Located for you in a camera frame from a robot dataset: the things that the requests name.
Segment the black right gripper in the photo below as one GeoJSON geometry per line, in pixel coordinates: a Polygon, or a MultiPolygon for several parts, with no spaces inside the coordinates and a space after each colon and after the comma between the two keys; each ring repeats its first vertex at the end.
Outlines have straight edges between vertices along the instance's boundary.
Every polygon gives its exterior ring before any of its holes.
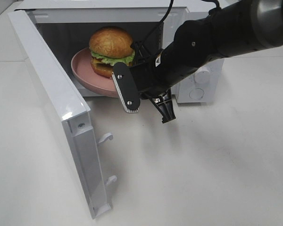
{"type": "Polygon", "coordinates": [[[112,79],[127,113],[137,113],[140,95],[150,102],[162,115],[162,123],[176,119],[171,87],[168,79],[172,75],[172,49],[160,49],[154,55],[142,57],[138,64],[128,67],[124,63],[113,66],[112,79]]]}

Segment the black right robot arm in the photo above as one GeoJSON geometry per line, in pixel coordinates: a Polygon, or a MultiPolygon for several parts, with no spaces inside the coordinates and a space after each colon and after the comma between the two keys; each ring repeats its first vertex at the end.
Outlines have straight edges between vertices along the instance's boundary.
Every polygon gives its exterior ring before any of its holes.
{"type": "Polygon", "coordinates": [[[159,98],[205,64],[283,45],[283,0],[241,0],[187,20],[165,49],[132,67],[139,94],[159,98]]]}

